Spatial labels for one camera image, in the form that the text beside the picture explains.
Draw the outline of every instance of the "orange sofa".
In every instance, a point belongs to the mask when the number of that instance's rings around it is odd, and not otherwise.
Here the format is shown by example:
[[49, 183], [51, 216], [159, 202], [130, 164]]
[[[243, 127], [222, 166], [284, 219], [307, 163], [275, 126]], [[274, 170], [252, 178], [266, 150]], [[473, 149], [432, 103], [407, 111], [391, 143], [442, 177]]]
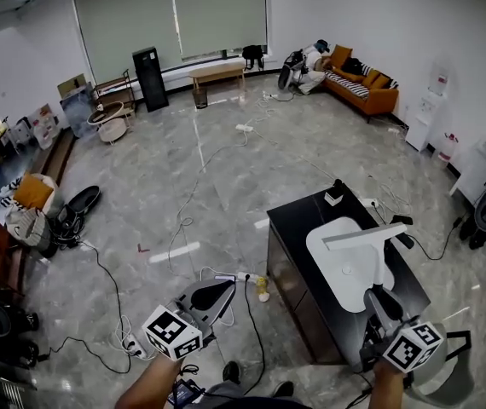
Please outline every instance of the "orange sofa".
[[336, 45], [324, 65], [323, 86], [368, 115], [368, 122], [372, 115], [393, 112], [398, 99], [398, 82], [364, 64], [361, 76], [343, 72], [341, 67], [351, 52], [352, 49]]

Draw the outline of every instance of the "white sink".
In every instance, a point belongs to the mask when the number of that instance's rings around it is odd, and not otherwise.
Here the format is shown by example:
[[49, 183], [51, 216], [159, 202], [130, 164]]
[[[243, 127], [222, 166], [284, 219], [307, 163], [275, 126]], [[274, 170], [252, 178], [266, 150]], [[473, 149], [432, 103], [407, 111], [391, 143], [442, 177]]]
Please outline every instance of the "white sink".
[[[324, 238], [361, 231], [355, 220], [342, 216], [312, 230], [305, 240], [339, 304], [353, 313], [365, 310], [364, 293], [373, 285], [375, 266], [379, 260], [378, 252], [371, 245], [331, 251]], [[384, 287], [392, 290], [394, 285], [393, 273], [385, 265]]]

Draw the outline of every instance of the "striped cushion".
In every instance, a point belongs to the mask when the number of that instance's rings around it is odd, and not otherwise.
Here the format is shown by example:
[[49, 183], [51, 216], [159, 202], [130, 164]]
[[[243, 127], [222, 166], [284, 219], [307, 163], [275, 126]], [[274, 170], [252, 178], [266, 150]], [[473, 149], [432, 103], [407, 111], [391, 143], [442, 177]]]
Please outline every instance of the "striped cushion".
[[[362, 64], [362, 75], [363, 76], [367, 76], [372, 70], [373, 70], [373, 68], [370, 65]], [[387, 86], [385, 86], [385, 88], [386, 89], [398, 88], [398, 82], [393, 78], [389, 78], [389, 79], [390, 79], [390, 82]]]
[[344, 88], [348, 89], [356, 96], [361, 97], [362, 99], [368, 98], [369, 90], [368, 88], [365, 88], [361, 84], [354, 84], [353, 82], [350, 82], [345, 78], [342, 78], [338, 74], [334, 74], [331, 70], [326, 70], [325, 74], [327, 78], [329, 78], [333, 82], [336, 82], [336, 84], [342, 85]]

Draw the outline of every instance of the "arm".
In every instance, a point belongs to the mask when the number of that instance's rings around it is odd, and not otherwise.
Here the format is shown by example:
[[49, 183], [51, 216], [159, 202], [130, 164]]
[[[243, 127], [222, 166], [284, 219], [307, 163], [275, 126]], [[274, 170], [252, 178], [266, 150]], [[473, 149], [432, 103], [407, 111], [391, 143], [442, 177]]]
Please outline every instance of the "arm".
[[316, 72], [323, 72], [325, 71], [325, 68], [328, 69], [330, 68], [330, 56], [322, 56], [317, 62], [315, 63], [315, 68], [314, 70]]
[[378, 361], [373, 372], [376, 382], [368, 409], [401, 409], [404, 375], [386, 360]]
[[173, 362], [158, 354], [144, 373], [124, 392], [116, 409], [162, 409], [181, 370], [182, 360]]

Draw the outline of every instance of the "black speaker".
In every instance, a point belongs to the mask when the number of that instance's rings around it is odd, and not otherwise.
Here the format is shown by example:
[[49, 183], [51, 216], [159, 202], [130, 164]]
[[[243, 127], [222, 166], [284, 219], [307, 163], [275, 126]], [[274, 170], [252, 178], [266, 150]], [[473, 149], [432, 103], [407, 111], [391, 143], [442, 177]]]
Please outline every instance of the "black speaker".
[[161, 77], [156, 48], [136, 51], [133, 54], [133, 63], [147, 110], [151, 112], [168, 106], [169, 101], [165, 93], [164, 79]]

